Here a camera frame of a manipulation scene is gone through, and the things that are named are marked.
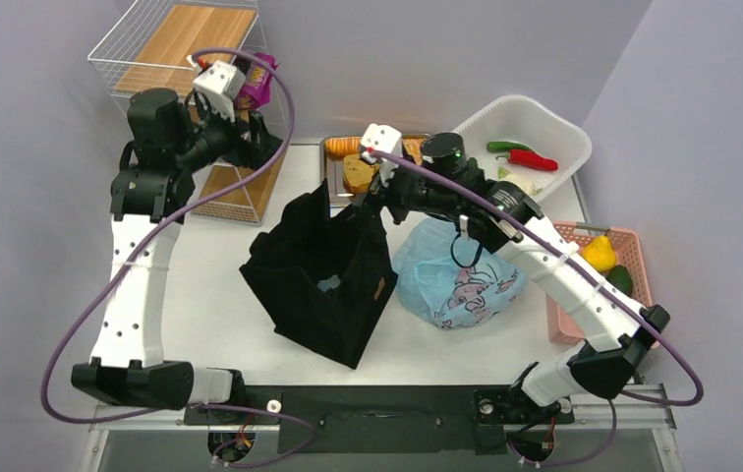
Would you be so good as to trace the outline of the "purple snack packet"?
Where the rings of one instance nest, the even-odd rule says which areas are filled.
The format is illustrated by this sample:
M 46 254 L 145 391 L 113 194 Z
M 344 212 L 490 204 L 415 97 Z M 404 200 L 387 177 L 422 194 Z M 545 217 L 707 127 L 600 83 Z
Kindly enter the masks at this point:
M 266 105 L 271 99 L 273 76 L 249 59 L 236 58 L 233 64 L 245 74 L 245 81 L 234 99 L 235 107 L 238 110 L 253 110 Z

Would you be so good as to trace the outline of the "blue printed plastic bag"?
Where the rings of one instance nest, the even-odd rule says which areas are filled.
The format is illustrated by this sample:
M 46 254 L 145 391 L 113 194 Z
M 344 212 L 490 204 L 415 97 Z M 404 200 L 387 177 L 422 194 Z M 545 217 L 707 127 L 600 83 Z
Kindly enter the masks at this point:
M 442 329 L 471 327 L 508 309 L 522 294 L 528 276 L 460 237 L 450 222 L 427 218 L 392 257 L 401 305 Z

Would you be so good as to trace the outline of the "green chili pepper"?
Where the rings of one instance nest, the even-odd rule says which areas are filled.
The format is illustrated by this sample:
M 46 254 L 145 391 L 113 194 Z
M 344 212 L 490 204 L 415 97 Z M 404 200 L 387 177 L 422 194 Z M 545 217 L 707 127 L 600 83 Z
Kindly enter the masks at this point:
M 486 150 L 488 152 L 493 152 L 493 153 L 510 152 L 511 150 L 514 150 L 514 149 L 524 150 L 524 151 L 533 150 L 531 147 L 528 147 L 518 142 L 492 141 L 486 144 Z

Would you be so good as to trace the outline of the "red chili pepper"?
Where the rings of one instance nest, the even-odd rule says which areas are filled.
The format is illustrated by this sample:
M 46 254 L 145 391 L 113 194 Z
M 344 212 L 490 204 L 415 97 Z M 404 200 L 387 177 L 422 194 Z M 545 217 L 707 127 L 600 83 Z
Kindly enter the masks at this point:
M 559 169 L 559 164 L 555 160 L 543 157 L 532 150 L 520 148 L 510 149 L 505 154 L 498 155 L 495 159 L 545 172 L 555 172 Z

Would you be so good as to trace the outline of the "black fabric tote bag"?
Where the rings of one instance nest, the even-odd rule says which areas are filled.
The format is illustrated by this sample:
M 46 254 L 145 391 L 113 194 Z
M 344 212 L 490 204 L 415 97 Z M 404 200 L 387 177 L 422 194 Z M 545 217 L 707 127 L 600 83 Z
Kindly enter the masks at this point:
M 353 206 L 333 214 L 326 182 L 258 234 L 240 273 L 275 333 L 350 369 L 397 282 L 379 217 Z

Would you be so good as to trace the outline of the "yellow pear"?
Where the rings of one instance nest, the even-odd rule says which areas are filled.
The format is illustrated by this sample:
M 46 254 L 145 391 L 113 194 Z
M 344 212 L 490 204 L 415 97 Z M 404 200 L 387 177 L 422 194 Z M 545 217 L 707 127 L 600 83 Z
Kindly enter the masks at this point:
M 606 235 L 598 236 L 586 245 L 582 257 L 598 273 L 607 273 L 617 265 L 616 252 Z

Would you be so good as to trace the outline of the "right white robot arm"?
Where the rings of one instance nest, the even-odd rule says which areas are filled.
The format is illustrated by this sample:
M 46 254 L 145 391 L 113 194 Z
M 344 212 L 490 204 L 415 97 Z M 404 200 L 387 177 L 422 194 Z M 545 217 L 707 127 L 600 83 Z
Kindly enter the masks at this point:
M 659 343 L 669 313 L 608 281 L 519 186 L 487 178 L 466 156 L 460 135 L 442 133 L 426 143 L 429 153 L 417 165 L 405 157 L 400 132 L 369 125 L 357 150 L 375 172 L 356 207 L 387 207 L 396 223 L 411 211 L 452 223 L 456 236 L 527 275 L 583 331 L 578 346 L 529 365 L 510 385 L 517 418 L 536 421 L 577 393 L 617 397 Z

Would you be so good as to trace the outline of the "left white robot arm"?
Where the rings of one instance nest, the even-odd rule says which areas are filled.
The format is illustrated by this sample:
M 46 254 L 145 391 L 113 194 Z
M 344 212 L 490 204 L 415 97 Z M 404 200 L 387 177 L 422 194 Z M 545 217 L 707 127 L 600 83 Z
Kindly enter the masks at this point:
M 130 99 L 132 139 L 110 185 L 112 280 L 96 299 L 104 319 L 89 359 L 74 365 L 76 389 L 110 405 L 179 410 L 209 403 L 222 422 L 247 413 L 248 396 L 235 388 L 237 371 L 166 359 L 162 309 L 169 263 L 194 175 L 219 158 L 261 172 L 276 161 L 281 140 L 263 122 L 238 123 L 232 92 L 199 91 L 207 108 L 193 122 L 170 88 L 151 88 Z

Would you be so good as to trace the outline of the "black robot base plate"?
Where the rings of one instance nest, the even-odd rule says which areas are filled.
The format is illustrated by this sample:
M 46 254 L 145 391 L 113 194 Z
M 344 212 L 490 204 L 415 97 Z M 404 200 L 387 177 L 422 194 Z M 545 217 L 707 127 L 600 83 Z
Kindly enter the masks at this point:
M 222 432 L 276 427 L 280 452 L 477 455 L 501 454 L 513 436 L 531 441 L 575 421 L 571 411 L 523 405 L 507 385 L 251 385 L 233 403 L 243 409 L 198 407 L 183 421 Z

